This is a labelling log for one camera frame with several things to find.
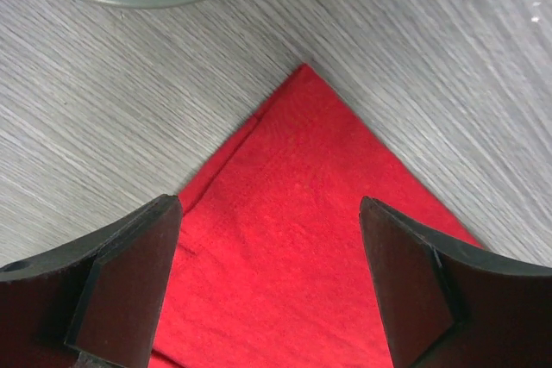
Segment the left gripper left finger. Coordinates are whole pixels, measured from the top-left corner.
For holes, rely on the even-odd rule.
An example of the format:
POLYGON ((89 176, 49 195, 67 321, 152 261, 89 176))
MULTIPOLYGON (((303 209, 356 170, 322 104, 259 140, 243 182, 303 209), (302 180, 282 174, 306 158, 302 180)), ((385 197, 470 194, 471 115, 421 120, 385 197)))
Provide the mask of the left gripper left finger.
POLYGON ((1 269, 3 367, 145 367, 182 209, 162 195, 1 269))

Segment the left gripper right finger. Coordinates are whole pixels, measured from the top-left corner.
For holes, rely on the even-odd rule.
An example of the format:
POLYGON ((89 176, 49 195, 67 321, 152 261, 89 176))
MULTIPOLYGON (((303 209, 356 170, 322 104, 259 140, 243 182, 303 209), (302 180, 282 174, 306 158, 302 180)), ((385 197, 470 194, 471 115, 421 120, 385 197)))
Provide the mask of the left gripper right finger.
POLYGON ((550 366, 548 267, 470 245, 370 197, 360 225, 394 366, 550 366))

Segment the red t-shirt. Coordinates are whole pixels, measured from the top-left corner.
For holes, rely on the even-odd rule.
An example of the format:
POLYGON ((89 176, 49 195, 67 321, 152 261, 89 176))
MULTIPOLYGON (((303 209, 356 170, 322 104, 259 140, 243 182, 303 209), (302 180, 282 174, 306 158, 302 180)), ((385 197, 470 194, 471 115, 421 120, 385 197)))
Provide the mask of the red t-shirt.
POLYGON ((152 367, 388 367, 364 196, 471 234, 308 65, 179 193, 152 367))

